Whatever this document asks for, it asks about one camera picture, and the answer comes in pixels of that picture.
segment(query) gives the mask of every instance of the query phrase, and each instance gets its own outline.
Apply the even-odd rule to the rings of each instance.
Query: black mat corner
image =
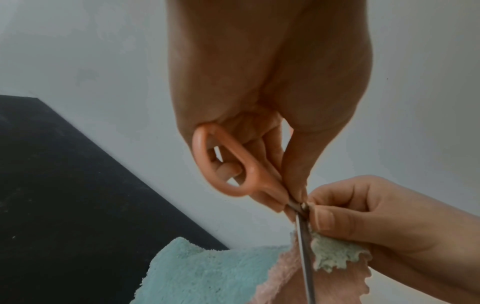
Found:
[[[129,303],[179,236],[226,249],[40,100],[0,96],[0,303]]]

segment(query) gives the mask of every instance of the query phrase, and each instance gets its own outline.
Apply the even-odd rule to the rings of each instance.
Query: pink cloth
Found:
[[[314,272],[317,304],[361,303],[360,296],[368,294],[365,279],[371,276],[368,257],[361,255],[358,262],[347,262],[346,269],[335,268],[331,273],[323,269]],[[298,240],[292,249],[280,255],[268,272],[268,280],[257,286],[248,304],[307,304],[305,283]]]

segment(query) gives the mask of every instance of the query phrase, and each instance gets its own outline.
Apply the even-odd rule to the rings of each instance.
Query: scissors handle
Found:
[[[208,136],[215,137],[243,165],[245,170],[245,182],[243,184],[233,186],[217,176],[208,155]],[[192,150],[193,157],[202,175],[216,190],[229,196],[246,196],[256,191],[263,191],[282,206],[289,203],[289,193],[285,187],[219,124],[205,123],[198,126],[193,134]]]

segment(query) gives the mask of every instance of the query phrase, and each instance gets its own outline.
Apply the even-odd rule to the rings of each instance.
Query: fabric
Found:
[[[226,251],[204,250],[177,238],[152,260],[130,304],[306,304],[298,241],[292,235],[292,246]],[[368,251],[324,238],[312,238],[314,264],[320,266],[314,273],[317,303],[360,303],[369,290]]]

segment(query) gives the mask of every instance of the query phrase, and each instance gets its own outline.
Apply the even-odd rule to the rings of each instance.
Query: microfiber cloth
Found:
[[[312,233],[317,303],[360,303],[370,254]],[[151,261],[130,304],[306,304],[296,235],[291,246],[204,250],[177,238]]]

